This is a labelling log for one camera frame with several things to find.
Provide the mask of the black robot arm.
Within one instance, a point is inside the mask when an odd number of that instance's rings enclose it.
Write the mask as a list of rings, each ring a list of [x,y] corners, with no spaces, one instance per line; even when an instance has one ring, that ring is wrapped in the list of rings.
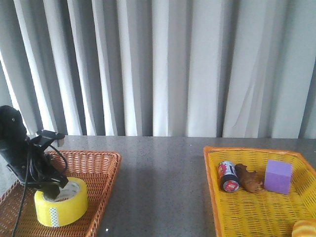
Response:
[[[68,178],[52,165],[44,151],[64,138],[62,133],[42,129],[31,139],[21,113],[9,105],[0,107],[0,155],[21,184],[42,191],[50,199],[58,197]]]

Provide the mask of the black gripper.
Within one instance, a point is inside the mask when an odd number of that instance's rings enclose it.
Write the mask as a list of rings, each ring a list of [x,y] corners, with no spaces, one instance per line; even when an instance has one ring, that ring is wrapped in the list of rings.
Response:
[[[37,148],[6,153],[7,168],[22,185],[41,189],[43,194],[55,200],[68,178],[51,163],[51,156]]]

